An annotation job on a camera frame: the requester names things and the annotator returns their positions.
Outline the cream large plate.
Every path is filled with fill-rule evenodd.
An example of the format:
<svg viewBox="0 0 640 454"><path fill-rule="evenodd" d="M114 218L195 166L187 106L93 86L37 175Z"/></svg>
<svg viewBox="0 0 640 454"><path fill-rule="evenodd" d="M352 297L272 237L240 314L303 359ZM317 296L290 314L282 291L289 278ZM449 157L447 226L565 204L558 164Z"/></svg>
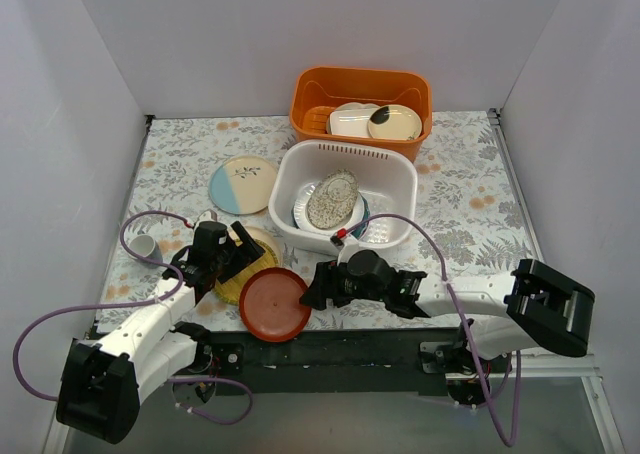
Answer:
<svg viewBox="0 0 640 454"><path fill-rule="evenodd" d="M262 244L268 247L269 252L276 260L278 267L283 266L283 253L281 245L269 232L267 232L263 228L249 225L245 225L245 230L255 241L260 241Z"/></svg>

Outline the gold rimmed plate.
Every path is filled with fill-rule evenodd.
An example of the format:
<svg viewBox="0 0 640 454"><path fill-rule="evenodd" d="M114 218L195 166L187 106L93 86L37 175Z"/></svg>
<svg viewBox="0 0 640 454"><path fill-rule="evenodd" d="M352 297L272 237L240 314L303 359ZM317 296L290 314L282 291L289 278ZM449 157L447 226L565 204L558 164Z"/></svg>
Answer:
<svg viewBox="0 0 640 454"><path fill-rule="evenodd" d="M280 266L281 251L279 246L264 240L258 240L257 243L264 249L264 254L257 261L224 283L216 281L213 292L222 302L237 306L244 286L255 274Z"/></svg>

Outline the red round plate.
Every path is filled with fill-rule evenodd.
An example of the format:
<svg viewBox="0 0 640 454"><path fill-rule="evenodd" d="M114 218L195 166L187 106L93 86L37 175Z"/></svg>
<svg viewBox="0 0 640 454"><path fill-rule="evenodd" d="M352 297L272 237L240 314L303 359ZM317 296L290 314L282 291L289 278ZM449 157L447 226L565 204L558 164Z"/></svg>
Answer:
<svg viewBox="0 0 640 454"><path fill-rule="evenodd" d="M246 329L269 343L293 340L307 325L311 308L300 303L308 286L294 272L280 267L254 274L243 286L239 311Z"/></svg>

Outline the teal scalloped plate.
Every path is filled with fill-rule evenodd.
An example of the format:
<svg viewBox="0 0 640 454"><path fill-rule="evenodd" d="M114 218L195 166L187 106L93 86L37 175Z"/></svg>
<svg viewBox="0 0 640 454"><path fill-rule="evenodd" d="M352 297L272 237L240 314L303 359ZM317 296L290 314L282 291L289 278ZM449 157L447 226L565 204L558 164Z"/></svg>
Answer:
<svg viewBox="0 0 640 454"><path fill-rule="evenodd" d="M369 204L367 199L360 194L359 195L359 199L357 200L356 204L354 205L353 211L352 211L352 219L351 221L354 224L358 224L360 222L365 221L366 219L368 219L370 216L370 209L369 209ZM365 233L366 230L368 228L368 224L362 224L359 227L357 227L356 229L354 229L351 232L351 235L354 236L357 239L360 239Z"/></svg>

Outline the white deep plate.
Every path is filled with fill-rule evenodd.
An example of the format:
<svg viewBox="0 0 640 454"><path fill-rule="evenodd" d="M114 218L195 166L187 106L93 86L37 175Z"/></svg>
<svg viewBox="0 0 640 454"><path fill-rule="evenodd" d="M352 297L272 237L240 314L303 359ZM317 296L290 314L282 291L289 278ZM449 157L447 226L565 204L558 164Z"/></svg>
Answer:
<svg viewBox="0 0 640 454"><path fill-rule="evenodd" d="M339 229L350 228L368 217L370 213L368 203L364 196L360 194L353 210L341 221L340 224L329 229L320 229L314 226L309 220L307 205L316 186L316 183L307 183L297 194L291 210L293 223L296 228L316 234L329 235L331 232L336 232Z"/></svg>

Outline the white plastic bin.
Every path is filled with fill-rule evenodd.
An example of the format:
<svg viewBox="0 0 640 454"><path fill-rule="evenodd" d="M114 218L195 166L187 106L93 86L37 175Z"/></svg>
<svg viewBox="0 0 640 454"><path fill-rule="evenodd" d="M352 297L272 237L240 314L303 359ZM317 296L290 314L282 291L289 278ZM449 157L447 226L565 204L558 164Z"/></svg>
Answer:
<svg viewBox="0 0 640 454"><path fill-rule="evenodd" d="M279 166L268 211L284 243L319 254L337 253L328 235L296 227L293 212L301 196L308 197L320 181L338 169L355 175L370 213L381 216L368 224L361 246L383 252L399 246L411 226L393 216L415 218L418 177L414 165L394 151L318 140L296 144Z"/></svg>

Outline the speckled round plate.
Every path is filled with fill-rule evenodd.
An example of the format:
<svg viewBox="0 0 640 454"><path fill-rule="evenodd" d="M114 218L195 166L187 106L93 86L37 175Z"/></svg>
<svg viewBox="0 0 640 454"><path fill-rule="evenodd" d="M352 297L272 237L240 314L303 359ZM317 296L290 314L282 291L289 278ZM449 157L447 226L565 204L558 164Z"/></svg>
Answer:
<svg viewBox="0 0 640 454"><path fill-rule="evenodd" d="M347 169L327 175L314 189L306 207L309 222L328 230L349 220L359 198L359 183Z"/></svg>

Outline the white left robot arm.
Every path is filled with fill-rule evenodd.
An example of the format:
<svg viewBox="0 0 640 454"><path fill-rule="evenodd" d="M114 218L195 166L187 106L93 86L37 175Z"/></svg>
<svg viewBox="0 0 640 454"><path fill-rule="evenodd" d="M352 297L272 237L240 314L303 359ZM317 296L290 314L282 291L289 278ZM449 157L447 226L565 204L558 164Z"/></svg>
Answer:
<svg viewBox="0 0 640 454"><path fill-rule="evenodd" d="M166 264L147 305L93 343L76 343L63 369L56 419L111 444L133 428L143 402L167 382L221 382L212 334L182 321L216 284L264 254L238 222L197 224L191 244Z"/></svg>

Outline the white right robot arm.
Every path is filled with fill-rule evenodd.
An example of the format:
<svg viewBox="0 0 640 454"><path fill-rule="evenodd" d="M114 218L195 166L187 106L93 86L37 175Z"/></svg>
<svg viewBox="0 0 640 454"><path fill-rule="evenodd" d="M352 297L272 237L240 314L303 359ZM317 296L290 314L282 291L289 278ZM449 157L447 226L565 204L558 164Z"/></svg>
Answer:
<svg viewBox="0 0 640 454"><path fill-rule="evenodd" d="M470 335L452 347L454 363L475 371L487 360L540 347L580 358L588 351L594 293L535 259L512 272L445 281L423 271L396 270L372 250L347 261L317 264L302 305L323 310L354 300L382 303L405 319L463 313Z"/></svg>

